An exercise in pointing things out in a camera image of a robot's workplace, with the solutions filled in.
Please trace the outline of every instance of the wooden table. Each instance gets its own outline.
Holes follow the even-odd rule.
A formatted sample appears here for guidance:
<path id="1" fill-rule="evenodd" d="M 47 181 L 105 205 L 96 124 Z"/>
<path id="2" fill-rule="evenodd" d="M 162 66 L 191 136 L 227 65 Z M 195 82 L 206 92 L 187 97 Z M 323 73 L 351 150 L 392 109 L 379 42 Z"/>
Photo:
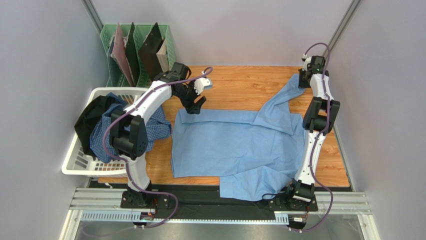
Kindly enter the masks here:
<path id="1" fill-rule="evenodd" d="M 191 66 L 192 76 L 198 76 L 206 66 Z M 203 109 L 259 111 L 298 73 L 298 66 L 214 66 L 209 75 L 213 88 L 204 91 L 207 101 Z M 292 113 L 305 115 L 312 99 L 312 90 L 289 101 Z M 167 120 L 173 125 L 178 109 L 182 108 L 177 97 L 163 103 Z M 218 185 L 219 177 L 173 178 L 170 159 L 172 137 L 155 141 L 153 150 L 146 153 L 146 172 L 153 184 Z M 349 181 L 340 155 L 334 132 L 327 135 L 319 155 L 316 176 L 326 186 L 348 187 Z M 127 183 L 127 178 L 100 177 L 100 183 Z"/>

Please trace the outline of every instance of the laundry basket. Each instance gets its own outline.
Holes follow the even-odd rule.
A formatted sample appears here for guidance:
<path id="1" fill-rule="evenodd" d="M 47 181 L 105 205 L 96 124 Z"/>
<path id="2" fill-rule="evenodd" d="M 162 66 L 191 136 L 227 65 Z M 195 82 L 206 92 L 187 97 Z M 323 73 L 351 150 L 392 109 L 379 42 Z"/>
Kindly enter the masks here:
<path id="1" fill-rule="evenodd" d="M 143 87 L 99 87 L 91 92 L 86 105 L 98 96 L 106 96 L 108 93 L 113 93 L 132 104 L 146 91 L 148 91 L 148 88 Z M 96 157 L 85 155 L 77 133 L 74 134 L 71 146 L 69 146 L 68 153 L 63 161 L 62 172 L 67 175 L 85 175 L 96 178 L 127 177 L 124 161 L 112 160 L 109 163 L 103 163 Z"/>

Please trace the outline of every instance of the purple cable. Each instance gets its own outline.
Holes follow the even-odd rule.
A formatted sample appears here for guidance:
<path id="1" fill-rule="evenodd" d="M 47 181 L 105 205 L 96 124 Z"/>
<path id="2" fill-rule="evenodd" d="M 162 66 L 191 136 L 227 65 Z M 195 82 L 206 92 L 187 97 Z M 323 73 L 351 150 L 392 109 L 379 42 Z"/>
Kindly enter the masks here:
<path id="1" fill-rule="evenodd" d="M 174 209 L 173 209 L 173 212 L 168 216 L 168 217 L 166 217 L 164 220 L 162 220 L 162 221 L 160 221 L 160 222 L 157 222 L 157 223 L 155 223 L 155 224 L 152 224 L 152 225 L 147 225 L 147 226 L 145 226 L 144 228 L 146 228 L 146 229 L 150 229 L 150 228 L 155 228 L 155 227 L 158 227 L 158 226 L 160 226 L 160 225 L 162 225 L 162 224 L 164 224 L 165 222 L 167 222 L 168 220 L 170 220 L 170 218 L 176 213 L 176 210 L 178 209 L 178 203 L 179 203 L 179 201 L 178 201 L 178 198 L 173 194 L 173 193 L 170 193 L 170 192 L 163 192 L 163 191 L 148 191 L 148 190 L 145 190 L 145 189 L 143 189 L 142 187 L 140 187 L 140 186 L 138 186 L 136 183 L 135 183 L 135 181 L 133 180 L 133 178 L 132 178 L 132 175 L 131 175 L 131 173 L 130 173 L 130 167 L 129 167 L 129 161 L 127 161 L 127 159 L 125 159 L 124 157 L 121 157 L 121 156 L 115 156 L 114 154 L 112 154 L 109 150 L 108 150 L 108 148 L 107 148 L 107 135 L 108 135 L 108 133 L 111 131 L 111 129 L 114 127 L 114 125 L 116 125 L 120 120 L 122 120 L 123 118 L 125 118 L 126 116 L 128 116 L 129 114 L 131 114 L 131 113 L 133 113 L 137 108 L 139 108 L 141 105 L 142 105 L 142 103 L 153 93 L 153 92 L 155 92 L 156 90 L 158 90 L 158 89 L 160 89 L 160 88 L 162 88 L 162 87 L 166 87 L 166 86 L 170 86 L 170 85 L 175 85 L 175 84 L 183 84 L 183 83 L 187 83 L 187 82 L 191 82 L 191 81 L 195 81 L 195 80 L 197 80 L 197 79 L 200 79 L 200 78 L 204 78 L 204 77 L 206 77 L 207 75 L 209 75 L 210 73 L 212 73 L 213 72 L 213 67 L 211 67 L 211 66 L 208 66 L 208 67 L 206 67 L 206 69 L 204 69 L 204 71 L 203 71 L 203 74 L 202 75 L 200 75 L 200 76 L 197 76 L 197 77 L 192 77 L 192 78 L 188 78 L 188 79 L 184 79 L 184 80 L 179 80 L 179 81 L 172 81 L 172 82 L 168 82 L 168 83 L 164 83 L 164 84 L 161 84 L 161 85 L 159 85 L 159 86 L 156 86 L 156 87 L 154 87 L 153 89 L 151 89 L 151 90 L 149 90 L 149 91 L 147 91 L 146 92 L 146 94 L 144 94 L 143 95 L 143 97 L 142 97 L 142 99 L 138 102 L 138 104 L 136 104 L 136 106 L 134 107 L 134 108 L 132 108 L 131 110 L 129 110 L 129 111 L 127 111 L 127 112 L 125 112 L 123 115 L 121 115 L 119 118 L 117 118 L 115 121 L 113 121 L 109 126 L 108 126 L 108 128 L 105 130 L 105 133 L 103 134 L 103 137 L 102 137 L 102 146 L 103 146 L 103 150 L 105 151 L 105 153 L 106 154 L 108 154 L 111 158 L 113 158 L 113 159 L 116 159 L 116 160 L 123 160 L 124 162 L 125 162 L 125 170 L 126 170 L 126 173 L 127 173 L 127 177 L 128 177 L 128 179 L 130 180 L 130 182 L 131 182 L 131 184 L 136 188 L 136 189 L 138 189 L 139 191 L 141 191 L 141 192 L 143 192 L 143 193 L 146 193 L 146 194 L 153 194 L 153 195 L 166 195 L 166 196 L 171 196 L 171 197 L 173 197 L 174 198 L 174 200 L 176 201 L 176 205 L 174 206 Z M 90 235 L 90 234 L 87 234 L 86 232 L 84 232 L 83 230 L 81 230 L 81 232 L 84 234 L 84 235 L 86 235 L 86 236 L 88 236 L 88 237 L 91 237 L 91 238 L 102 238 L 102 237 L 107 237 L 107 236 L 111 236 L 111 235 L 114 235 L 114 234 L 117 234 L 117 233 L 120 233 L 120 232 L 123 232 L 123 231 L 126 231 L 126 230 L 130 230 L 130 229 L 133 229 L 134 227 L 129 227 L 129 228 L 124 228 L 124 229 L 121 229 L 121 230 L 119 230 L 119 231 L 115 231 L 115 232 L 112 232 L 112 233 L 109 233 L 109 234 L 105 234 L 105 235 L 99 235 L 99 236 L 96 236 L 96 235 Z"/>
<path id="2" fill-rule="evenodd" d="M 324 88 L 324 93 L 325 96 L 327 97 L 327 109 L 325 110 L 325 112 L 327 113 L 327 117 L 326 117 L 326 123 L 325 123 L 325 128 L 323 130 L 321 130 L 315 137 L 315 141 L 313 141 L 313 146 L 312 146 L 312 151 L 310 152 L 310 158 L 309 158 L 309 169 L 310 169 L 310 173 L 312 174 L 313 179 L 315 180 L 315 182 L 317 182 L 321 187 L 323 187 L 325 190 L 327 190 L 330 193 L 330 205 L 328 206 L 327 212 L 324 214 L 324 217 L 321 219 L 321 221 L 319 221 L 317 224 L 315 224 L 315 226 L 305 229 L 305 230 L 301 230 L 301 229 L 291 229 L 297 233 L 299 233 L 300 231 L 302 233 L 306 232 L 311 232 L 315 229 L 317 229 L 327 218 L 327 216 L 329 215 L 330 211 L 332 210 L 332 205 L 333 205 L 333 192 L 330 190 L 330 188 L 326 187 L 324 184 L 322 184 L 317 177 L 315 176 L 314 170 L 313 170 L 313 166 L 312 166 L 312 161 L 314 158 L 314 149 L 317 146 L 318 143 L 318 137 L 323 134 L 325 131 L 328 131 L 329 127 L 330 127 L 330 105 L 331 105 L 331 99 L 329 94 L 327 93 L 327 88 L 326 88 L 326 82 L 324 81 L 324 75 L 326 73 L 327 70 L 327 66 L 329 65 L 329 61 L 330 61 L 330 48 L 326 43 L 323 42 L 318 42 L 315 43 L 314 45 L 310 46 L 310 48 L 308 48 L 306 50 L 306 52 L 304 53 L 305 55 L 309 52 L 309 50 L 311 50 L 311 48 L 317 46 L 317 45 L 324 45 L 327 48 L 327 60 L 325 61 L 325 66 L 324 69 L 322 70 L 322 76 L 321 76 L 321 80 L 322 80 L 322 87 Z"/>

